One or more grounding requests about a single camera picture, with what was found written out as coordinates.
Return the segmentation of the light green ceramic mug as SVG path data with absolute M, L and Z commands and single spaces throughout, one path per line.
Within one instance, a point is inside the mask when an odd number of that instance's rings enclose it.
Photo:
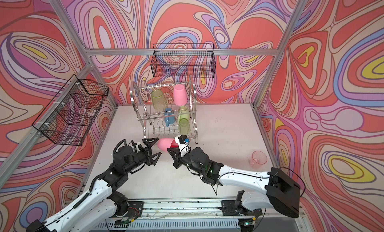
M 177 119 L 177 122 L 180 123 L 180 121 L 182 119 L 186 119 L 187 121 L 189 121 L 191 118 L 190 116 L 190 109 L 187 105 L 183 105 L 183 106 L 180 106 L 179 110 L 178 110 L 178 119 Z

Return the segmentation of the blue ceramic mug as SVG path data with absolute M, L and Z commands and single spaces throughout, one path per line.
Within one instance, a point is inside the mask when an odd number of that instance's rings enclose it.
M 167 127 L 173 125 L 176 121 L 172 108 L 166 108 L 164 111 L 164 122 Z

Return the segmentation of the green transparent cup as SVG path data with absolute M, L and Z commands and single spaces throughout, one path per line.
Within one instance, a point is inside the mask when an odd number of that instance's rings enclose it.
M 181 135 L 189 135 L 191 132 L 190 129 L 190 121 L 186 118 L 181 118 L 179 120 L 179 134 Z
M 152 104 L 157 112 L 163 112 L 167 106 L 167 100 L 162 90 L 156 89 L 152 92 Z

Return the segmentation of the pink plastic cup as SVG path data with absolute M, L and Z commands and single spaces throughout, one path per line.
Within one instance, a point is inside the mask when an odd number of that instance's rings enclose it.
M 158 148 L 164 152 L 167 152 L 169 148 L 178 148 L 179 145 L 174 138 L 161 138 L 158 141 Z
M 187 91 L 185 85 L 177 84 L 174 86 L 174 103 L 178 106 L 183 106 L 187 103 Z

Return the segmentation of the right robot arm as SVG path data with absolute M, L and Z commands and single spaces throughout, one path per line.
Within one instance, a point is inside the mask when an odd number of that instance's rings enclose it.
M 248 189 L 238 194 L 239 206 L 246 211 L 274 208 L 280 214 L 298 218 L 300 212 L 300 185 L 279 168 L 268 172 L 238 170 L 211 160 L 200 147 L 169 148 L 176 169 L 186 166 L 201 181 L 212 187 L 236 186 Z

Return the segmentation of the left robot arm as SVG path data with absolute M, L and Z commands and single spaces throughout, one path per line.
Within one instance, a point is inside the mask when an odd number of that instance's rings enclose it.
M 118 189 L 128 180 L 129 174 L 140 171 L 145 165 L 156 165 L 161 153 L 152 147 L 159 138 L 143 139 L 141 143 L 123 139 L 113 149 L 113 161 L 101 174 L 95 176 L 87 191 L 64 209 L 43 222 L 33 221 L 28 232 L 87 232 L 112 215 L 124 216 L 130 205 Z

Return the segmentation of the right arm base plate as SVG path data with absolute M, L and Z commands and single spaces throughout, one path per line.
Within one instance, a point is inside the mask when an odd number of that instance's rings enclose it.
M 217 207 L 220 211 L 222 211 L 223 216 L 254 216 L 259 217 L 263 215 L 262 209 L 255 209 L 250 211 L 243 207 L 240 202 L 236 202 L 235 200 L 222 200 L 221 206 Z

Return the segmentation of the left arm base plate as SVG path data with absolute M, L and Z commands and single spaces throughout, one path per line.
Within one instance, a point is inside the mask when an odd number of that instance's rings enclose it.
M 117 218 L 137 219 L 142 216 L 144 201 L 128 201 L 117 205 L 112 202 L 112 208 L 107 209 L 109 216 Z

